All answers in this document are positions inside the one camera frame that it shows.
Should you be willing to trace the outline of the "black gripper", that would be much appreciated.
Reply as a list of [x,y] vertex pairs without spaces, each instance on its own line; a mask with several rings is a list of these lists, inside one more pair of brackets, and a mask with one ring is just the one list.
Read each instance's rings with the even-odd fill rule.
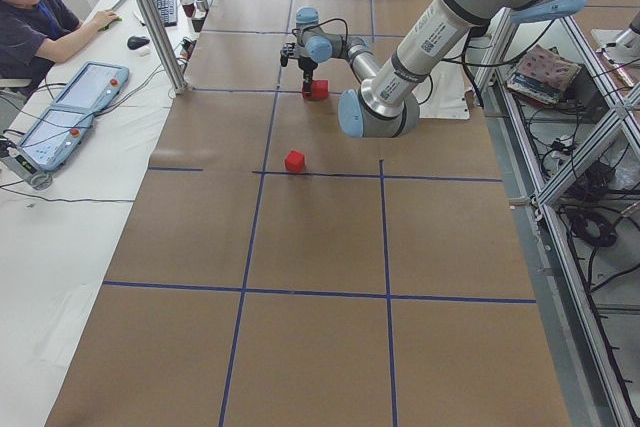
[[309,57],[301,56],[297,60],[299,68],[303,71],[302,94],[310,94],[310,85],[313,92],[313,73],[318,64]]

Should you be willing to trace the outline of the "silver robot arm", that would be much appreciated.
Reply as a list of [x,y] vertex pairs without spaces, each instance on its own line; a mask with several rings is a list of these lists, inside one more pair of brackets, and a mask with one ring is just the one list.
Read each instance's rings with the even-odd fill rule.
[[309,97],[319,64],[331,58],[346,61],[360,86],[340,96],[342,131],[354,138],[394,138],[407,134],[419,119],[414,89],[471,29],[488,26],[503,8],[512,10],[514,23],[520,24],[575,14],[586,1],[434,0],[383,65],[377,64],[362,38],[325,32],[317,10],[302,7],[296,13],[295,39],[282,47],[280,62],[297,61],[303,94]]

